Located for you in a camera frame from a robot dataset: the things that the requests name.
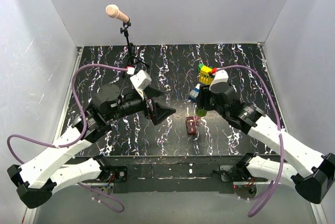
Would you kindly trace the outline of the green lidded pill bottle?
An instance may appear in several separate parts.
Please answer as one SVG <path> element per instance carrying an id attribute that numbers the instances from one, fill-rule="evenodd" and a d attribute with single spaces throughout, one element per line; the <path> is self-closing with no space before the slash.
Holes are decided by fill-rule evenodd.
<path id="1" fill-rule="evenodd" d="M 205 117 L 207 114 L 207 110 L 206 109 L 203 109 L 203 108 L 200 108 L 200 107 L 196 107 L 195 109 L 195 115 L 199 118 L 202 118 L 202 117 Z"/>

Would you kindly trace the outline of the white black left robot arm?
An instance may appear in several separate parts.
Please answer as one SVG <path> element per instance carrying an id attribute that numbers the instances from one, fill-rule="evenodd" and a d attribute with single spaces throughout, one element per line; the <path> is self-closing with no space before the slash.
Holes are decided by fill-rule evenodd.
<path id="1" fill-rule="evenodd" d="M 65 164 L 108 133 L 114 120 L 138 112 L 143 112 L 154 125 L 166 120 L 176 110 L 158 103 L 157 97 L 162 95 L 151 86 L 144 89 L 141 97 L 135 89 L 122 95 L 117 85 L 104 85 L 85 109 L 85 117 L 75 119 L 51 147 L 29 162 L 7 169 L 20 200 L 34 209 L 56 192 L 83 181 L 124 183 L 127 167 L 112 165 L 101 154 L 79 164 Z"/>

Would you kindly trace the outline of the brown weekly pill organizer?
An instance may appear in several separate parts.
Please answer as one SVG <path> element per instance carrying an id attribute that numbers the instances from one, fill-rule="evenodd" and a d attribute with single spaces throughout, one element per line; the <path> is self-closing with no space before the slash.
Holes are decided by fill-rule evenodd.
<path id="1" fill-rule="evenodd" d="M 196 115 L 186 117 L 185 123 L 188 135 L 194 135 L 197 132 L 197 125 L 199 120 L 201 120 L 201 117 Z"/>

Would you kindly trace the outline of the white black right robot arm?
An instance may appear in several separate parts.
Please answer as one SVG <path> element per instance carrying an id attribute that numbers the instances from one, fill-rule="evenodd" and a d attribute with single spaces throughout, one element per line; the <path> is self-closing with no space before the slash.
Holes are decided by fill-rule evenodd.
<path id="1" fill-rule="evenodd" d="M 322 154 L 304 145 L 286 131 L 280 131 L 264 111 L 241 102 L 227 82 L 204 85 L 196 98 L 198 110 L 216 111 L 230 126 L 261 141 L 284 163 L 247 153 L 230 172 L 243 181 L 252 177 L 276 180 L 293 187 L 305 200 L 320 204 L 334 184 L 334 154 Z"/>

